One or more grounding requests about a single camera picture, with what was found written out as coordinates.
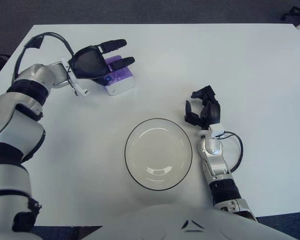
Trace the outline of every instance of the black logo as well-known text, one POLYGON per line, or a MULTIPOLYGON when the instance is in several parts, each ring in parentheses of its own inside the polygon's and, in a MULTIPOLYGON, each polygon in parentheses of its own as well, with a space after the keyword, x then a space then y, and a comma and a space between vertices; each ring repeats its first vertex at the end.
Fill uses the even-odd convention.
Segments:
POLYGON ((203 233, 205 228, 193 220, 186 220, 181 229, 183 229, 185 233, 203 233))

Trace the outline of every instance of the robotic hand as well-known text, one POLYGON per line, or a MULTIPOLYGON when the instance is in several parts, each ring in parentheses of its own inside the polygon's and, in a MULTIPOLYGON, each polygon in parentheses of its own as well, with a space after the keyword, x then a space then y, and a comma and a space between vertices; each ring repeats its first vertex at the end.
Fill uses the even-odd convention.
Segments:
POLYGON ((78 79, 91 79, 107 85, 106 76, 125 68, 133 57, 106 64, 102 54, 125 46, 124 39, 88 46, 76 54, 59 34, 46 32, 33 37, 17 59, 12 83, 0 95, 0 239, 40 239, 29 233, 41 206, 32 199, 30 178, 22 163, 31 159, 45 139, 45 130, 38 121, 51 89, 71 85, 74 93, 86 96, 78 79), (40 48, 44 36, 61 40, 72 55, 67 61, 51 65, 34 64, 21 72, 19 66, 27 48, 40 48))

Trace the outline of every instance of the white bracket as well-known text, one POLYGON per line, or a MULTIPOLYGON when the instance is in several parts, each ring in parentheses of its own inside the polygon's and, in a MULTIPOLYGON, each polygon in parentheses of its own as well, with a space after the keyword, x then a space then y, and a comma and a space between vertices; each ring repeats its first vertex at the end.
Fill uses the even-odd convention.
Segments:
POLYGON ((68 76, 69 76, 69 78, 67 80, 69 81, 70 86, 72 87, 72 90, 74 91, 74 93, 77 95, 77 92, 79 92, 81 95, 87 96, 90 92, 88 91, 88 89, 82 89, 80 87, 77 77, 73 73, 67 60, 64 57, 61 58, 61 63, 63 65, 65 71, 67 72, 66 78, 68 78, 68 76))

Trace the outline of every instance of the black cable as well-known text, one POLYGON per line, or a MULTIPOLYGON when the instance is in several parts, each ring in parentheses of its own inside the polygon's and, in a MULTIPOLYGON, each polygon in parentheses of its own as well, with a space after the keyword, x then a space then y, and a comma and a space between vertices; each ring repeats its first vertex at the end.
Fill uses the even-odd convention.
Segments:
POLYGON ((14 65, 14 72, 13 72, 13 78, 12 78, 12 81, 11 81, 11 84, 13 84, 14 80, 18 77, 19 75, 19 67, 20 67, 20 64, 21 64, 21 60, 27 50, 27 48, 29 48, 29 46, 31 45, 31 43, 34 41, 34 40, 37 40, 38 38, 40 37, 44 37, 44 36, 51 36, 51 37, 54 37, 56 39, 59 39, 66 47, 66 49, 69 51, 69 53, 71 54, 71 56, 73 57, 75 55, 74 51, 72 50, 72 48, 70 47, 70 44, 67 42, 67 40, 61 36, 60 34, 58 33, 55 33, 55 32, 44 32, 44 33, 41 33, 39 35, 36 35, 34 37, 32 37, 25 45, 24 45, 24 48, 21 52, 21 54, 19 55, 19 57, 17 58, 16 62, 15 62, 15 65, 14 65))
POLYGON ((224 133, 225 133, 225 134, 230 134, 230 135, 229 135, 229 136, 226 136, 226 137, 218 137, 217 139, 222 140, 222 139, 227 139, 227 138, 229 138, 229 137, 231 137, 231 136, 235 136, 235 137, 238 139, 239 144, 240 144, 240 156, 239 156, 239 159, 238 159, 238 161, 236 162, 236 164, 234 165, 234 167, 230 169, 230 172, 233 173, 235 170, 237 170, 237 168, 238 168, 238 167, 240 166, 240 164, 241 164, 242 158, 243 158, 243 156, 244 156, 244 145, 243 145, 243 143, 242 143, 241 138, 240 138, 237 134, 235 134, 234 132, 231 132, 231 131, 225 131, 224 133))

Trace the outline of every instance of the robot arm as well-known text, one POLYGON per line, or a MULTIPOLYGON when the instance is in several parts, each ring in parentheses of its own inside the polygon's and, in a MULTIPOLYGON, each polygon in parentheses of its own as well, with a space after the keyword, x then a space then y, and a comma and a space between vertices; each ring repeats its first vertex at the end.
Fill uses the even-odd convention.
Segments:
MULTIPOLYGON (((203 172, 211 190, 214 208, 257 221, 235 184, 231 173, 235 169, 229 169, 223 157, 223 146, 218 138, 224 135, 225 129, 220 123, 220 105, 213 89, 206 86, 193 92, 191 98, 201 99, 204 108, 199 117, 192 112, 190 103, 186 101, 184 120, 202 129, 198 132, 201 140, 197 149, 202 158, 203 172)), ((242 151, 236 168, 240 164, 242 151)))
POLYGON ((44 142, 46 133, 38 121, 51 89, 71 85, 76 95, 86 96, 89 91, 80 87, 78 79, 107 85, 107 74, 135 61, 127 57, 106 64, 102 54, 127 44, 120 39, 72 53, 69 61, 62 58, 51 65, 34 64, 18 73, 25 49, 39 48, 46 35, 59 36, 43 33, 33 37, 17 60, 11 86, 0 95, 0 239, 40 239, 29 233, 41 206, 32 198, 29 173, 22 163, 31 159, 44 142))

